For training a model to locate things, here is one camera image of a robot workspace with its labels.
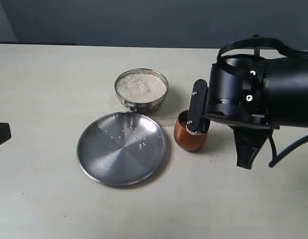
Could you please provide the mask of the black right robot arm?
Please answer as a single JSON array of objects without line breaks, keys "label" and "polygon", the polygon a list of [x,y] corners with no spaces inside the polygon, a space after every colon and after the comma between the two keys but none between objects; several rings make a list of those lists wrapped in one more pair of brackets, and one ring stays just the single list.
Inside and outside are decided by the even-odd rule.
[{"label": "black right robot arm", "polygon": [[233,129],[237,166],[253,160],[280,126],[308,128],[308,62],[235,54],[225,63],[245,70],[243,77],[212,65],[210,79],[194,83],[186,129],[206,134],[211,121]]}]

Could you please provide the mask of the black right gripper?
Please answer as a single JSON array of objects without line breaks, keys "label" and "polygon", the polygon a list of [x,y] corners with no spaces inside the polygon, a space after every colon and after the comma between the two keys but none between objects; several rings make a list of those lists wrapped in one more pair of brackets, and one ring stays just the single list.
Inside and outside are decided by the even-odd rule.
[{"label": "black right gripper", "polygon": [[233,129],[237,167],[251,170],[260,149],[279,125],[269,116],[264,98],[264,79],[274,60],[227,59],[230,66],[246,70],[238,77],[223,70],[219,63],[211,67],[210,79],[198,79],[193,85],[187,116],[187,131],[205,134],[211,121]]}]

